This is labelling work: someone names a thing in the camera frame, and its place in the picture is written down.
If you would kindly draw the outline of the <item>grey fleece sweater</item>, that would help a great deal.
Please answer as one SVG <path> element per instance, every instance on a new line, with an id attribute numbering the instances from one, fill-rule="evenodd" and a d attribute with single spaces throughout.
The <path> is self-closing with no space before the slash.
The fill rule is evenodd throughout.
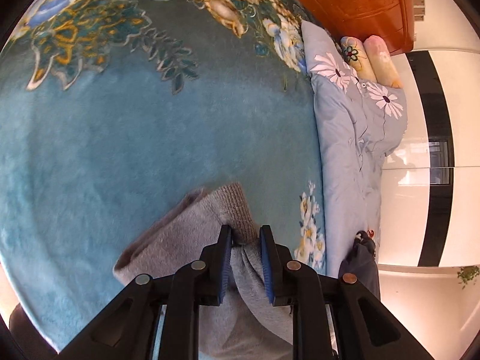
<path id="1" fill-rule="evenodd" d="M 224 225 L 232 229 L 224 299 L 199 311 L 199 351 L 212 359 L 291 359 L 290 309 L 269 302 L 259 228 L 238 183 L 188 193 L 122 252 L 113 274 L 123 284 L 140 274 L 171 275 L 216 243 Z"/>

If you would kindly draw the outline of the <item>dark grey garment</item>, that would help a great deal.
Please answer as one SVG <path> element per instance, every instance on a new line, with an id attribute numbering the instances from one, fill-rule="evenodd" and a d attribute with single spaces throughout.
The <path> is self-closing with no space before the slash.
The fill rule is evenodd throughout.
<path id="1" fill-rule="evenodd" d="M 376 245 L 366 231 L 358 231 L 346 258 L 341 262 L 338 277 L 355 275 L 371 293 L 381 299 L 380 280 L 376 257 Z"/>

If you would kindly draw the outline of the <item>green potted plant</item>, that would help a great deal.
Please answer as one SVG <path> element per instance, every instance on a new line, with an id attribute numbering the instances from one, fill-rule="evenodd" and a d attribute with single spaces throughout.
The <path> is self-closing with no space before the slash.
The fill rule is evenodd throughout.
<path id="1" fill-rule="evenodd" d="M 480 275 L 480 268 L 477 265 L 460 267 L 456 272 L 456 277 L 462 289 L 465 289 L 470 283 L 475 283 Z"/>

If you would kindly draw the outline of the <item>light blue floral quilt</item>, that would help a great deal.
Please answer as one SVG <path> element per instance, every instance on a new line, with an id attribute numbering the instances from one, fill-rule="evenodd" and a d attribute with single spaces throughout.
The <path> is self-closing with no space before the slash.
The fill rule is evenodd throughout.
<path id="1" fill-rule="evenodd" d="M 381 178 L 406 131 L 404 91 L 360 78 L 322 27 L 301 31 L 322 166 L 326 273 L 338 275 L 358 231 L 380 240 Z"/>

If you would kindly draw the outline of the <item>teal floral plush blanket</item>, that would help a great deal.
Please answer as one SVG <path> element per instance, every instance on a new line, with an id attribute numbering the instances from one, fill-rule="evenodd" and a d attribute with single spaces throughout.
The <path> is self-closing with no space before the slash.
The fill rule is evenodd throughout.
<path id="1" fill-rule="evenodd" d="M 299 0 L 35 0 L 1 51 L 1 264 L 64 348 L 120 291 L 120 253 L 236 181 L 303 243 L 320 154 Z"/>

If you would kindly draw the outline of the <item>orange wooden headboard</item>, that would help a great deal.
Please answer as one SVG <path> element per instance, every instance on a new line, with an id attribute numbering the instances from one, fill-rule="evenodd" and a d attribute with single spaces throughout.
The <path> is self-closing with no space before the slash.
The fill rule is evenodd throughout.
<path id="1" fill-rule="evenodd" d="M 392 55 L 414 44 L 413 0 L 298 0 L 335 39 L 378 35 Z"/>

